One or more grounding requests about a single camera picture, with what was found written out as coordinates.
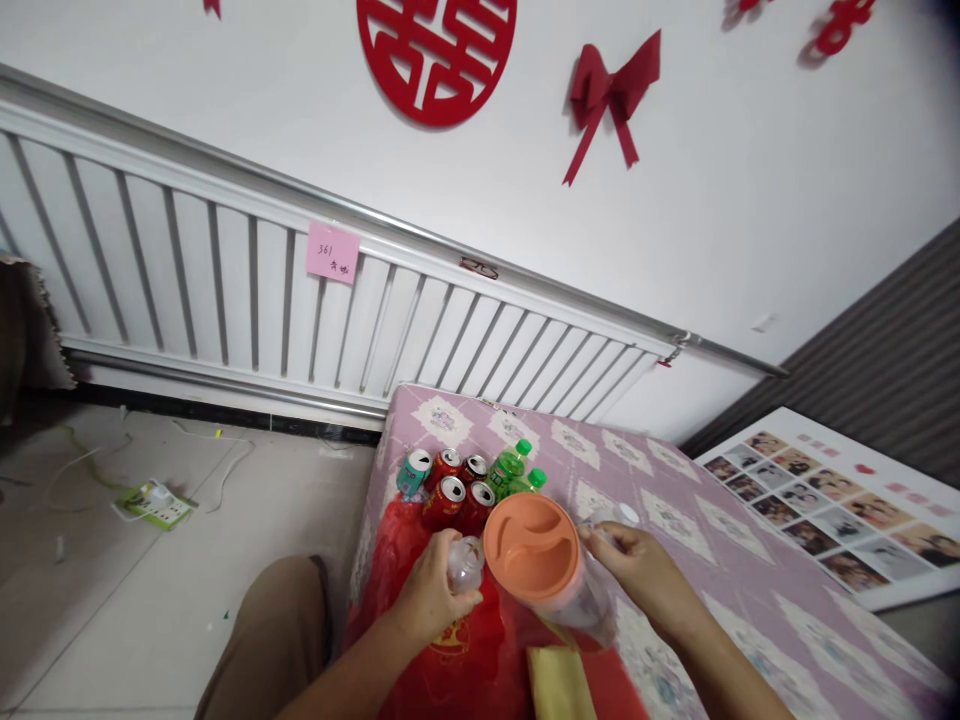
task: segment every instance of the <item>gray wall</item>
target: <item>gray wall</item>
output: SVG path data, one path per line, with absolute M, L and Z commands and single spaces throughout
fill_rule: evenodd
M 757 385 L 683 451 L 697 457 L 784 405 L 960 488 L 960 220 L 783 366 L 789 380 Z M 945 670 L 960 659 L 960 593 L 879 617 Z

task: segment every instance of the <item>photograph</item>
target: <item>photograph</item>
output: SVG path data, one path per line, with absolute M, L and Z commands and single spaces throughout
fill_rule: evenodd
M 787 470 L 788 472 L 797 476 L 803 475 L 805 472 L 809 472 L 811 470 L 816 470 L 818 467 L 820 467 L 820 463 L 818 463 L 812 457 L 807 457 L 799 450 L 794 450 L 793 448 L 784 450 L 782 453 L 774 457 L 773 461 L 784 470 Z
M 846 543 L 863 540 L 874 534 L 869 525 L 860 522 L 843 508 L 824 510 L 812 516 L 810 521 L 830 537 Z
M 800 516 L 788 508 L 783 500 L 776 497 L 768 497 L 763 500 L 757 500 L 753 506 L 761 515 L 772 522 L 777 527 L 783 527 L 792 523 Z
M 794 477 L 786 470 L 777 467 L 771 462 L 765 462 L 763 465 L 750 468 L 750 475 L 756 480 L 766 485 L 771 490 L 783 487 L 788 482 L 793 482 Z
M 908 515 L 889 500 L 884 500 L 873 493 L 857 495 L 847 500 L 843 506 L 864 522 L 880 530 L 903 525 L 914 519 L 913 515 Z
M 810 487 L 819 490 L 831 500 L 840 501 L 858 492 L 863 492 L 863 488 L 857 485 L 853 480 L 845 478 L 838 472 L 829 468 L 824 468 L 807 478 Z
M 713 475 L 717 480 L 723 482 L 724 480 L 729 480 L 738 472 L 740 469 L 733 465 L 729 460 L 722 457 L 715 457 L 708 463 L 703 465 L 711 475 Z
M 918 560 L 909 550 L 887 538 L 871 540 L 850 549 L 891 580 L 906 580 L 925 572 L 933 572 L 933 568 Z
M 774 437 L 768 432 L 758 432 L 752 438 L 746 441 L 746 444 L 752 447 L 761 455 L 770 457 L 783 450 L 787 444 L 778 437 Z
M 783 532 L 811 555 L 820 555 L 840 547 L 840 543 L 809 520 L 801 520 L 795 525 L 784 528 Z
M 727 450 L 726 456 L 729 460 L 732 460 L 734 464 L 739 465 L 744 470 L 758 463 L 762 463 L 764 460 L 762 456 L 757 455 L 757 453 L 748 448 L 746 445 L 737 445 L 732 450 Z
M 873 590 L 890 584 L 883 575 L 850 552 L 837 553 L 823 558 L 820 562 L 854 592 Z
M 746 475 L 736 477 L 727 483 L 727 487 L 739 495 L 744 501 L 750 502 L 756 500 L 761 495 L 766 495 L 767 490 L 761 485 L 748 478 Z
M 960 562 L 960 544 L 935 527 L 914 525 L 906 530 L 893 533 L 891 537 L 901 545 L 913 550 L 931 565 L 947 567 Z
M 803 483 L 794 483 L 790 487 L 780 491 L 780 497 L 790 507 L 803 513 L 812 513 L 821 510 L 828 505 L 830 501 L 823 495 L 814 492 Z

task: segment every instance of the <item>bed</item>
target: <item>bed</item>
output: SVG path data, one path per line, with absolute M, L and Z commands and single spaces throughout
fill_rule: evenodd
M 370 580 L 380 518 L 397 498 L 409 450 L 456 447 L 492 459 L 525 437 L 544 494 L 582 520 L 623 502 L 667 548 L 740 649 L 797 718 L 940 717 L 953 688 L 923 655 L 862 609 L 799 547 L 769 528 L 669 443 L 552 415 L 400 387 L 377 449 L 351 576 L 351 605 Z M 647 712 L 704 718 L 673 652 L 616 598 L 618 647 Z

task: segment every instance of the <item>white wall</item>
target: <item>white wall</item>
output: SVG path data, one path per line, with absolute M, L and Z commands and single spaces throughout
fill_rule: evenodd
M 722 0 L 521 3 L 486 106 L 425 131 L 384 100 L 352 0 L 3 0 L 0 62 L 614 302 L 779 362 L 960 211 L 960 75 L 941 19 L 878 3 L 826 66 L 830 0 L 721 29 Z M 565 113 L 585 42 L 619 67 L 663 29 L 662 79 L 606 122 L 573 188 Z M 766 312 L 779 323 L 750 331 Z M 757 376 L 658 369 L 611 420 L 689 436 Z

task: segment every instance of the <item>red can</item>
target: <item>red can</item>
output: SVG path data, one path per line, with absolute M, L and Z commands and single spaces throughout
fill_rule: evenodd
M 489 485 L 483 480 L 473 482 L 467 488 L 467 499 L 463 501 L 463 507 L 460 508 L 460 514 L 457 515 L 453 526 L 464 537 L 467 535 L 480 537 L 483 526 L 487 524 L 487 518 L 496 504 L 497 496 L 493 494 Z
M 457 477 L 460 478 L 467 487 L 470 487 L 470 483 L 474 483 L 477 480 L 486 479 L 487 461 L 479 455 L 471 455 L 463 464 L 463 470 L 457 474 Z
M 463 458 L 460 457 L 458 453 L 453 448 L 444 448 L 437 453 L 436 460 L 433 461 L 433 469 L 430 471 L 430 474 L 427 475 L 427 479 L 423 481 L 423 487 L 426 489 L 427 494 L 430 494 L 436 489 L 437 483 L 440 482 L 447 475 L 456 475 L 460 472 L 460 468 L 463 467 Z
M 462 482 L 453 475 L 445 477 L 423 506 L 423 524 L 431 532 L 439 532 L 453 525 L 466 494 Z

